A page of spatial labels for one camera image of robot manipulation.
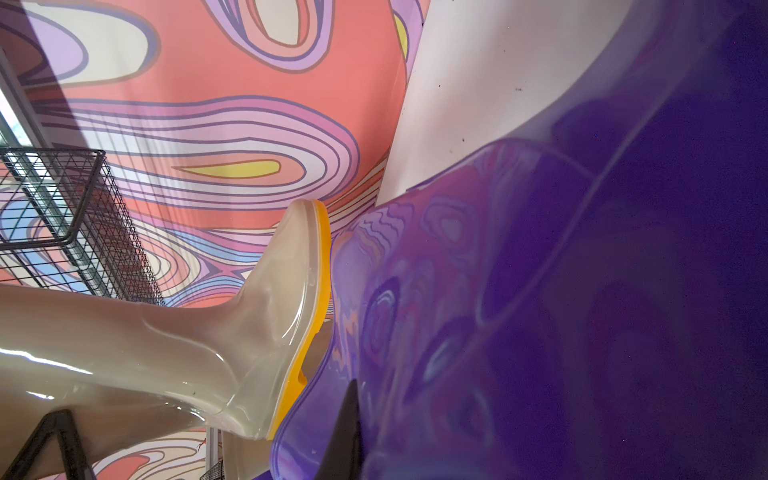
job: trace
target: clear rubber boot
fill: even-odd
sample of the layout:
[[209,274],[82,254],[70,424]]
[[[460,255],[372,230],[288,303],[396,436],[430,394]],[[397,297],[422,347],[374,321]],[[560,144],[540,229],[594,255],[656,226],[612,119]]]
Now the clear rubber boot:
[[[306,384],[329,257],[325,207],[297,200],[243,288],[219,306],[0,286],[0,470],[59,409],[74,413],[89,462],[199,425],[271,439]],[[31,475],[62,470],[47,449]]]

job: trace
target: colorful wall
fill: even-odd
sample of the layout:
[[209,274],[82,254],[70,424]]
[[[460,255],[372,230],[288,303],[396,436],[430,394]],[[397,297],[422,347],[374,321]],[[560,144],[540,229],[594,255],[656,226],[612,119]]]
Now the colorful wall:
[[107,151],[169,306],[234,295],[295,198],[373,205],[429,0],[0,2],[55,146]]
[[[98,480],[198,480],[205,473],[205,429],[175,433],[94,463]],[[66,480],[63,473],[41,480]]]

